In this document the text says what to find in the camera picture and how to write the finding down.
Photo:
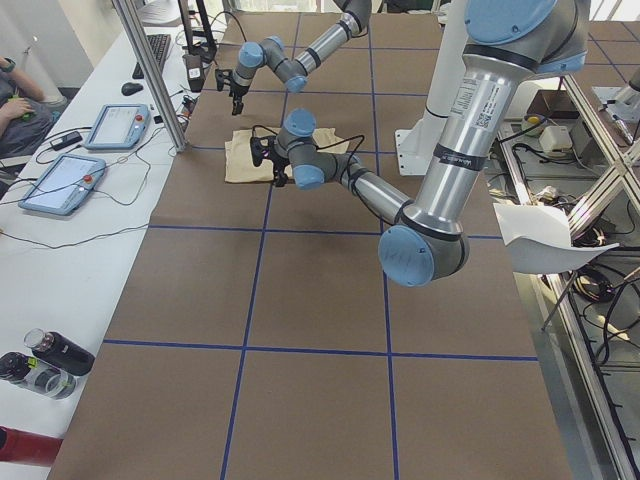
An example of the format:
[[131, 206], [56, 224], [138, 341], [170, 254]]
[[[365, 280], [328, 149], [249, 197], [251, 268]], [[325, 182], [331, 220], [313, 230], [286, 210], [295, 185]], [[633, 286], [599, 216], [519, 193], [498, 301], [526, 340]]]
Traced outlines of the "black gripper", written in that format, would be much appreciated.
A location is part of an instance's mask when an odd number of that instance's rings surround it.
[[235, 80], [230, 80], [230, 93], [232, 98], [232, 115], [236, 116], [242, 114], [244, 109], [243, 97], [248, 93], [249, 87], [246, 85], [238, 84]]
[[286, 173], [286, 168], [290, 165], [289, 159], [282, 156], [275, 146], [270, 147], [269, 158], [272, 162], [273, 186], [284, 187], [289, 181], [289, 175]]

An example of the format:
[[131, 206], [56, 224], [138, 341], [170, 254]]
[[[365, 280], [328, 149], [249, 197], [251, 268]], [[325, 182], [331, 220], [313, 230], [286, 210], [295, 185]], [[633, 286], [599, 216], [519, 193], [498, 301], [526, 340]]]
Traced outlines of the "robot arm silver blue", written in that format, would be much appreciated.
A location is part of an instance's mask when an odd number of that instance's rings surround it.
[[284, 44], [278, 36], [269, 36], [259, 43], [244, 42], [238, 53], [234, 69], [216, 70], [216, 88], [229, 86], [232, 114], [240, 115], [243, 97], [249, 92], [256, 72], [268, 67], [291, 93], [299, 93], [308, 83], [308, 77], [342, 45], [368, 32], [372, 14], [370, 1], [335, 1], [342, 11], [340, 19], [317, 37], [294, 58], [288, 58]]
[[397, 284], [424, 286], [450, 276], [468, 258], [460, 216], [517, 88], [582, 68], [589, 13], [587, 1], [464, 2], [465, 73], [414, 199], [355, 154], [322, 150], [313, 139], [315, 118], [305, 109], [292, 111], [265, 146], [254, 146], [254, 160], [272, 161], [276, 174], [291, 168], [301, 190], [338, 182], [389, 222], [378, 257]]

